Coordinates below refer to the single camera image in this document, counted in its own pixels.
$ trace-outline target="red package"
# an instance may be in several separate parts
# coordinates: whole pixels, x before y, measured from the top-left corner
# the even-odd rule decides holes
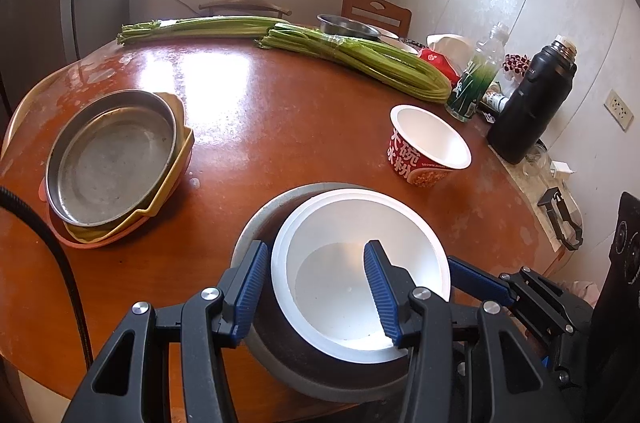
[[[420,53],[418,53],[418,57],[425,62],[430,63],[440,71],[440,73],[446,76],[450,80],[452,86],[455,86],[458,83],[458,80],[460,80],[460,76],[458,76],[455,70],[451,67],[451,64],[449,64],[449,61],[444,55],[431,51],[429,48],[422,48]]]

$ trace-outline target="stainless steel pan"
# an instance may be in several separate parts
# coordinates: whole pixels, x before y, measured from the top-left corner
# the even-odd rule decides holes
[[[344,35],[368,40],[378,40],[380,32],[373,26],[339,15],[318,15],[320,31],[328,35]]]
[[[145,207],[174,160],[174,113],[159,96],[111,93],[79,111],[46,169],[49,204],[67,223],[100,226]]]

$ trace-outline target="wooden chair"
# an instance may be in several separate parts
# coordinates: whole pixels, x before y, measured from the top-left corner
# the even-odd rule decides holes
[[[398,25],[396,26],[388,22],[383,22],[370,16],[360,15],[357,12],[354,13],[354,8],[373,15],[390,18],[397,22]],[[352,18],[353,20],[358,20],[365,24],[380,26],[380,28],[384,28],[395,33],[398,37],[406,38],[407,35],[409,35],[411,10],[400,8],[386,0],[342,0],[342,12],[340,14],[343,17]]]
[[[271,4],[266,0],[214,0],[201,4],[199,10],[208,10],[211,15],[219,15],[223,10],[235,10],[238,12],[271,12],[277,13],[278,18],[283,15],[291,15],[291,10]]]

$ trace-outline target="celery bundle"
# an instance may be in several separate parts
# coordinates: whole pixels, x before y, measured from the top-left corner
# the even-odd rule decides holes
[[[155,20],[122,26],[118,44],[139,40],[181,37],[249,37],[260,38],[279,22],[279,18],[258,16],[196,17],[178,20]]]
[[[327,35],[280,22],[258,44],[341,63],[421,100],[446,102],[451,93],[449,79],[434,66],[382,42]]]

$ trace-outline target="wooden tabletop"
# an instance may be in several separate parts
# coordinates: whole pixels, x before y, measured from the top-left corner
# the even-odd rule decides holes
[[[180,96],[195,145],[188,172],[157,217],[103,249],[67,249],[94,354],[134,302],[173,305],[216,284],[255,211],[303,184],[349,182],[393,196],[430,224],[448,254],[492,273],[521,265],[542,272],[554,260],[526,200],[487,147],[479,118],[461,124],[440,105],[337,64],[244,40],[112,43],[66,68],[18,127],[0,161],[0,184],[44,215],[38,185],[56,135],[91,101],[127,88]],[[458,130],[471,149],[471,167],[426,190],[398,177],[386,149],[389,111],[403,103],[427,108]],[[84,361],[55,262],[4,210],[0,248],[0,353],[71,397]],[[179,408],[176,351],[171,404]],[[242,423],[335,409],[279,383],[245,347],[225,352],[225,365]]]

